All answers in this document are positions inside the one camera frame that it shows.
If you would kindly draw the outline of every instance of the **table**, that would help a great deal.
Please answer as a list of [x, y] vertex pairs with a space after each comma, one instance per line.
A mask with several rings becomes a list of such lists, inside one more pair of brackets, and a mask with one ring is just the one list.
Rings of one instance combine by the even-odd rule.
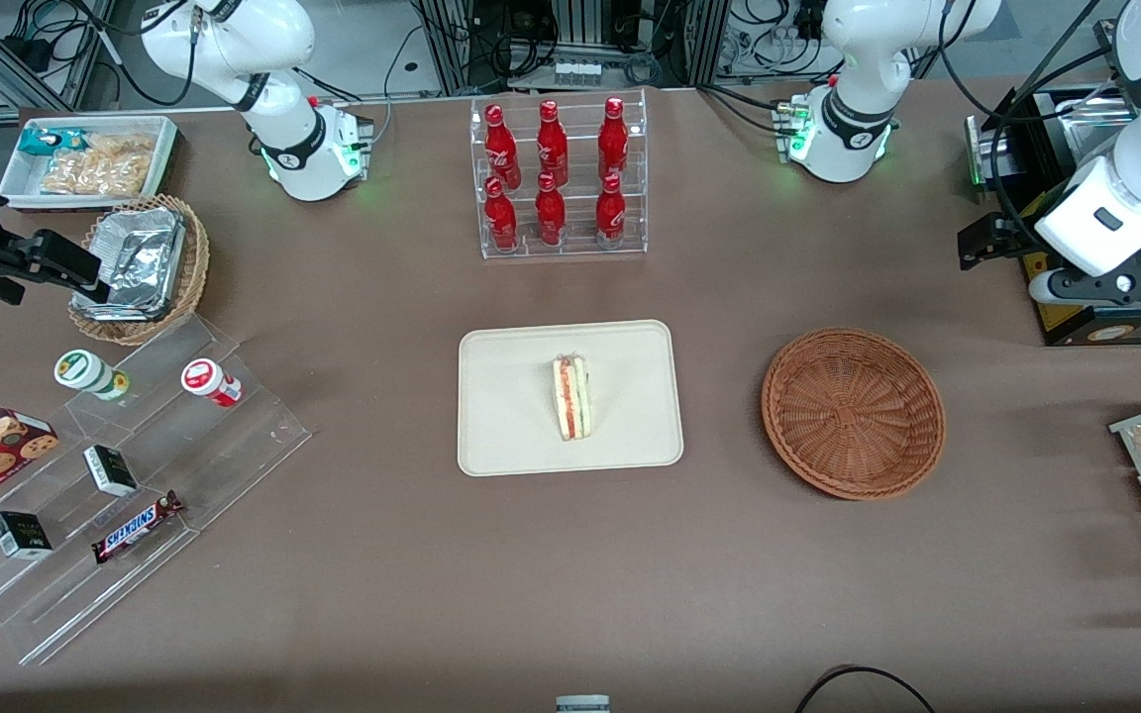
[[[1141, 710], [1141, 492], [1106, 429], [1141, 412], [1141, 348], [1042, 348], [1018, 266], [958, 272], [988, 210], [958, 94], [916, 82], [851, 185], [778, 165], [694, 91], [648, 98], [650, 252], [575, 264], [479, 258], [467, 102], [399, 104], [372, 180], [309, 205], [235, 113], [173, 114], [171, 191], [213, 241], [200, 311], [317, 435], [51, 663], [0, 641], [0, 710], [763, 712], [843, 663], [946, 712]], [[0, 303], [0, 405], [72, 396], [49, 378], [67, 348], [124, 355], [65, 299]], [[683, 460], [462, 475], [459, 340], [608, 319], [670, 325]], [[901, 343], [945, 400], [941, 464], [899, 500], [825, 496], [764, 437], [769, 358], [833, 325]], [[823, 696], [913, 710], [875, 681]]]

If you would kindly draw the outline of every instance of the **brown woven basket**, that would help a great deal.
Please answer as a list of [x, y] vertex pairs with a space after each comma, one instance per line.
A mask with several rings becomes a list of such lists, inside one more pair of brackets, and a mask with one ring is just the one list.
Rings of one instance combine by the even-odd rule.
[[911, 491], [945, 446], [945, 410], [928, 372], [867, 331], [818, 330], [783, 347], [764, 374], [761, 411], [786, 464], [850, 500]]
[[[103, 341], [114, 341], [123, 347], [138, 347], [146, 340], [167, 329], [171, 322], [193, 311], [200, 302], [200, 293], [205, 289], [205, 270], [209, 269], [209, 237], [205, 235], [205, 226], [196, 220], [196, 213], [192, 211], [181, 200], [170, 197], [170, 195], [154, 195], [152, 198], [135, 200], [126, 206], [113, 208], [113, 211], [146, 211], [151, 208], [170, 208], [179, 212], [187, 220], [187, 234], [184, 236], [183, 256], [178, 258], [178, 278], [176, 281], [176, 299], [173, 307], [167, 316], [155, 322], [96, 322], [82, 317], [72, 307], [68, 308], [68, 317], [78, 330], [87, 337]], [[99, 221], [87, 230], [87, 237], [82, 240], [82, 248], [91, 246], [91, 238], [95, 238], [95, 227]]]

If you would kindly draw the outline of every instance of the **coca-cola bottle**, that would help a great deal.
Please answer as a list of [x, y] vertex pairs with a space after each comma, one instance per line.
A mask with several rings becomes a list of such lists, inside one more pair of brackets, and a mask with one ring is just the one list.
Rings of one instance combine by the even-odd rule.
[[487, 177], [484, 189], [487, 192], [484, 212], [487, 213], [487, 227], [495, 250], [512, 252], [517, 250], [517, 213], [513, 212], [513, 203], [504, 195], [504, 185], [497, 177]]
[[517, 141], [504, 125], [504, 112], [499, 105], [488, 104], [484, 116], [487, 119], [487, 162], [492, 172], [508, 189], [517, 191], [521, 185], [521, 169], [517, 168]]
[[628, 204], [620, 195], [620, 175], [612, 172], [601, 179], [597, 197], [597, 244], [602, 250], [620, 248], [624, 241], [624, 211]]
[[540, 133], [535, 136], [540, 147], [540, 170], [549, 171], [558, 186], [570, 180], [570, 159], [567, 156], [567, 130], [558, 121], [558, 103], [549, 99], [540, 102]]
[[548, 246], [557, 248], [567, 234], [567, 204], [558, 192], [558, 183], [551, 171], [540, 175], [540, 194], [535, 196], [535, 213], [540, 220], [540, 240]]
[[628, 125], [624, 124], [624, 100], [606, 99], [606, 121], [597, 135], [597, 172], [605, 179], [612, 172], [621, 175], [628, 168]]

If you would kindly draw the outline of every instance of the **acrylic stand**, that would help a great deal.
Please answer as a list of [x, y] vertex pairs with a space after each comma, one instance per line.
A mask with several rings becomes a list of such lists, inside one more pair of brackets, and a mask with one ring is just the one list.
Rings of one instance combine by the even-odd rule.
[[[622, 175], [621, 193], [628, 204], [624, 212], [624, 236], [620, 248], [602, 250], [597, 244], [597, 197], [601, 195], [601, 177], [597, 172], [597, 135], [605, 119], [607, 96], [624, 100], [624, 123], [628, 124], [628, 168]], [[535, 217], [536, 179], [540, 176], [535, 136], [540, 131], [540, 102], [552, 98], [558, 103], [561, 125], [567, 130], [570, 180], [561, 186], [567, 206], [567, 234], [559, 248], [540, 240]], [[508, 192], [517, 211], [517, 240], [513, 252], [495, 249], [484, 212], [484, 180], [491, 175], [487, 162], [487, 123], [482, 113], [488, 104], [504, 110], [504, 123], [517, 140], [517, 165], [521, 185]], [[639, 90], [614, 94], [556, 94], [549, 96], [488, 96], [470, 105], [469, 148], [475, 165], [475, 200], [478, 203], [478, 232], [484, 258], [557, 258], [565, 256], [620, 256], [646, 252], [649, 246], [648, 208], [649, 179], [646, 153], [646, 94]]]
[[[210, 357], [241, 380], [235, 406], [183, 391], [178, 374], [194, 357]], [[0, 550], [0, 624], [21, 664], [51, 658], [311, 437], [245, 368], [236, 343], [199, 316], [178, 321], [118, 368], [130, 375], [131, 391], [118, 402], [72, 398], [49, 418], [60, 446], [0, 487], [0, 510], [37, 515], [55, 548], [37, 562]], [[82, 457], [95, 443], [122, 452], [139, 481], [135, 495], [96, 491]], [[96, 565], [91, 543], [168, 491], [184, 513]]]

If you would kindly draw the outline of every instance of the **sandwich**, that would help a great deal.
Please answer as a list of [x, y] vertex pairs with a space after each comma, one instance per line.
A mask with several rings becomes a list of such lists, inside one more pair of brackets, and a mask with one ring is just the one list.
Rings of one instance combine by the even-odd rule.
[[592, 435], [589, 365], [583, 356], [572, 354], [552, 360], [552, 392], [561, 440], [580, 440]]

